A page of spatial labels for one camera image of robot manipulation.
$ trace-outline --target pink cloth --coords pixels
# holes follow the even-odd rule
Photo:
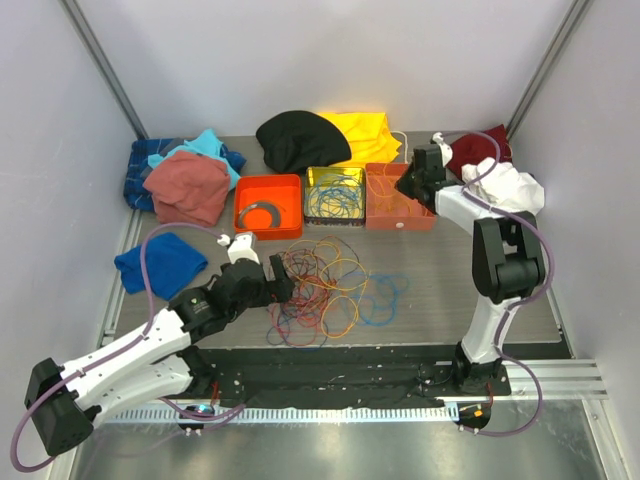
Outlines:
[[[224,162],[185,151],[165,159],[144,182],[160,223],[216,224],[229,193]]]

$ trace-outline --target red box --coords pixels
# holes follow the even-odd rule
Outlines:
[[[431,230],[436,216],[395,189],[396,181],[409,168],[406,163],[368,163],[367,221],[371,230]]]
[[[261,208],[240,214],[257,202],[274,205],[280,214],[280,226],[270,227],[272,215]],[[302,235],[302,182],[298,175],[260,175],[242,177],[236,185],[233,226],[237,233],[253,232],[259,240],[298,238]]]

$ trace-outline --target table surface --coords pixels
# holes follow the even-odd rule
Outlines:
[[[428,143],[428,140],[428,133],[410,133],[409,147]],[[231,150],[241,152],[248,159],[243,175],[270,173],[254,137],[229,137],[224,141]],[[144,213],[140,240],[157,225],[155,215]],[[227,198],[216,229],[231,236],[234,234],[233,194]],[[213,236],[186,228],[173,231],[209,260],[208,267],[190,286],[205,283],[211,275],[219,273],[220,264],[228,261],[225,249],[216,244]],[[427,233],[317,226],[305,227],[301,238],[321,240],[327,235],[336,235],[349,243],[368,271],[404,275],[410,284],[400,297],[392,323],[384,327],[358,324],[344,337],[328,340],[327,346],[455,344],[462,339],[478,297],[471,278],[471,238],[462,229],[438,218],[435,227]],[[269,255],[286,250],[294,241],[258,242],[256,250],[261,260],[266,261]],[[162,299],[156,299],[157,310],[165,304]],[[126,295],[116,335],[122,336],[136,328],[147,320],[148,314],[144,293]],[[270,327],[270,316],[265,309],[248,310],[223,332],[202,340],[198,345],[209,348],[268,347],[266,335]],[[273,342],[279,340],[275,334],[270,338]],[[304,332],[291,338],[298,343],[306,343],[309,339]],[[507,335],[510,343],[558,341],[558,327],[546,298],[520,309]]]

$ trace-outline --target white wall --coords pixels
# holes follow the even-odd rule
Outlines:
[[[594,2],[513,141],[546,187],[540,224],[577,351],[595,357],[640,475],[637,0]]]
[[[134,135],[53,0],[0,3],[0,111],[0,477],[11,480],[27,478],[8,451],[31,367],[95,347]],[[26,433],[22,458],[39,463]]]
[[[570,0],[81,0],[151,136],[289,109],[508,122]]]

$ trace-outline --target turquoise towel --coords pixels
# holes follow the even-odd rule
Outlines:
[[[149,155],[147,163],[151,168],[156,168],[164,161],[165,158],[168,158],[174,153],[181,150],[184,150],[185,152],[206,155],[207,157],[215,158],[216,160],[220,160],[221,162],[225,163],[225,165],[227,166],[227,173],[229,173],[229,176],[231,177],[229,190],[233,190],[234,188],[236,188],[236,183],[238,183],[240,175],[238,175],[238,173],[233,168],[231,168],[231,165],[229,165],[227,159],[220,154],[221,149],[222,142],[218,140],[218,137],[216,137],[216,134],[213,133],[213,130],[208,128],[207,130],[202,132],[200,136],[195,140],[185,140],[184,145],[180,145],[179,147],[174,148],[165,156],[159,154]]]

